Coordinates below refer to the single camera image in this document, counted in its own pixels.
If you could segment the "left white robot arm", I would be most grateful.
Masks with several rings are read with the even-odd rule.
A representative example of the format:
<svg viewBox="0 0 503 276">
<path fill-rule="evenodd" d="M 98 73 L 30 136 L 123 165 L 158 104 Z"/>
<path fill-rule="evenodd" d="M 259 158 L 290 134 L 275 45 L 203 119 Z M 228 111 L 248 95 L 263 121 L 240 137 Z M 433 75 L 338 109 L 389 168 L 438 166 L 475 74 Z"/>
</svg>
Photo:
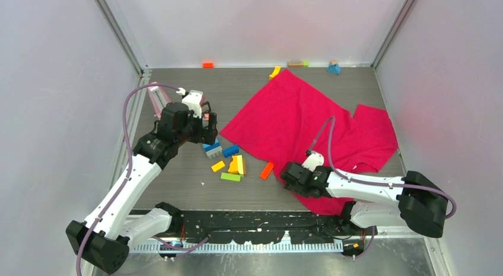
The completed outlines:
<svg viewBox="0 0 503 276">
<path fill-rule="evenodd" d="M 107 274 L 114 274 L 133 248 L 160 233 L 174 237 L 181 232 L 182 213 L 166 202 L 160 202 L 134 221 L 126 219 L 139 197 L 183 144 L 215 143 L 217 114 L 209 102 L 202 106 L 168 103 L 154 128 L 138 139 L 125 171 L 97 208 L 84 221 L 70 222 L 66 235 L 79 261 L 85 260 Z"/>
</svg>

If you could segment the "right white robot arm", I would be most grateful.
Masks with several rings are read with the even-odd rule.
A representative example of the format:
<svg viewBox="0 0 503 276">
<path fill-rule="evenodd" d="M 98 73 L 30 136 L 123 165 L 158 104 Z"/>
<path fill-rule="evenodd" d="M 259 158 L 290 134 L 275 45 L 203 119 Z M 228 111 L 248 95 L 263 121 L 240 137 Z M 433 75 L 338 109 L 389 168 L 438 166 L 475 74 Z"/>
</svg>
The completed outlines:
<svg viewBox="0 0 503 276">
<path fill-rule="evenodd" d="M 360 228 L 401 226 L 426 237 L 440 238 L 446 219 L 457 211 L 449 194 L 414 171 L 408 171 L 404 177 L 377 177 L 289 162 L 280 177 L 288 190 L 303 197 L 347 198 L 338 224 L 349 235 Z"/>
</svg>

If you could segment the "red t-shirt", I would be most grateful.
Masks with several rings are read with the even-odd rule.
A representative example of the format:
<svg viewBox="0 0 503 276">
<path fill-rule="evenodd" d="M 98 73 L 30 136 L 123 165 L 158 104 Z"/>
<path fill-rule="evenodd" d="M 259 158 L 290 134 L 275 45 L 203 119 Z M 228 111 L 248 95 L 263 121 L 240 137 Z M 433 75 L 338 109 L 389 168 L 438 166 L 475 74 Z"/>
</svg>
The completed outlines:
<svg viewBox="0 0 503 276">
<path fill-rule="evenodd" d="M 313 147 L 325 165 L 350 173 L 377 173 L 398 150 L 384 109 L 359 104 L 354 113 L 289 70 L 260 88 L 219 131 L 256 159 L 272 162 L 279 177 L 288 162 L 301 163 Z"/>
</svg>

